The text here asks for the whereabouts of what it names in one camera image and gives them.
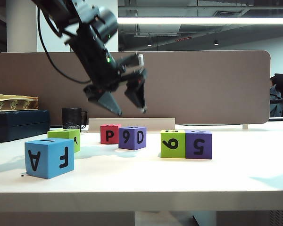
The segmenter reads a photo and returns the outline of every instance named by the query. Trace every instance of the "foam block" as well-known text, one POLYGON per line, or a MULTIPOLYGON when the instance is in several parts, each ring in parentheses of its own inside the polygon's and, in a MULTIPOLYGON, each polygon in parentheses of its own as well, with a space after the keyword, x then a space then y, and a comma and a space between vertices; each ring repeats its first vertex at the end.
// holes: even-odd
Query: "foam block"
POLYGON ((160 156, 162 158, 185 158, 185 131, 162 130, 160 132, 160 156))
POLYGON ((119 128, 118 148, 137 150, 146 147, 147 128, 141 126, 129 126, 119 128))
POLYGON ((57 129, 47 132, 48 138, 63 138, 63 139, 73 139, 74 141, 74 152, 80 150, 80 130, 79 129, 57 129))
POLYGON ((212 159, 212 133, 205 130, 185 130, 185 157, 212 159))
POLYGON ((74 170, 74 140, 47 138, 25 142, 27 174, 50 179, 74 170))
POLYGON ((105 124, 100 126, 101 144, 118 144, 118 129, 120 124, 105 124))

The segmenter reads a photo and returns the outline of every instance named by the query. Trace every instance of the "black mug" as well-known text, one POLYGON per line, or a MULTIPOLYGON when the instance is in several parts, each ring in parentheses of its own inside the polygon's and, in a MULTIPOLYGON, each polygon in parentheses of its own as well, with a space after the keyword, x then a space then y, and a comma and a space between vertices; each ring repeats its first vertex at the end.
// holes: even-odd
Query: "black mug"
POLYGON ((63 129, 84 129, 87 125, 87 112, 81 108, 62 108, 63 129))

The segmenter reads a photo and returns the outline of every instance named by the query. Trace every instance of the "red cube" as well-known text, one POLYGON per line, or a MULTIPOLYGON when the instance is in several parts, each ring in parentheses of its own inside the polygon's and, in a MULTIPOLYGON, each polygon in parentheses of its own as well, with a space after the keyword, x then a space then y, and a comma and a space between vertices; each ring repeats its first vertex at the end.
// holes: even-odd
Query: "red cube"
POLYGON ((118 144, 118 128, 120 124, 105 124, 100 126, 101 144, 118 144))

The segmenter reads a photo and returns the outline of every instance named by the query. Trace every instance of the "robotic arm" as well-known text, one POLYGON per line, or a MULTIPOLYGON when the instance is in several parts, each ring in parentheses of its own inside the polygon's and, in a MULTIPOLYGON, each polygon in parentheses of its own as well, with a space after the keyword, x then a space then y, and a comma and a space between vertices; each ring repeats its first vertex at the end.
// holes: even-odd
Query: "robotic arm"
POLYGON ((144 83, 147 72, 143 68, 143 55, 135 53, 116 61, 105 47, 105 43, 117 32, 117 19, 111 11, 95 6, 90 8, 85 0, 32 1, 42 10, 57 36, 69 36, 65 44, 70 45, 92 81, 84 88, 88 101, 121 115, 122 111, 111 92, 126 83, 125 95, 142 113, 146 112, 144 83), (65 30, 76 23, 79 24, 76 34, 65 30), (127 67, 136 66, 137 70, 126 74, 127 67))

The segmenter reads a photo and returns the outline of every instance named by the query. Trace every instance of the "person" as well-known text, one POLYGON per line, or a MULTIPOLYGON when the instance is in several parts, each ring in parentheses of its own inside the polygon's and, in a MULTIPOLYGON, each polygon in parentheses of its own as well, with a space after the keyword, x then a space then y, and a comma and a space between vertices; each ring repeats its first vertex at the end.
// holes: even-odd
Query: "person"
MULTIPOLYGON (((273 76, 270 78, 270 99, 282 99, 283 94, 281 94, 282 80, 278 76, 273 76)), ((281 117, 283 112, 283 103, 270 104, 269 105, 269 117, 281 117)))

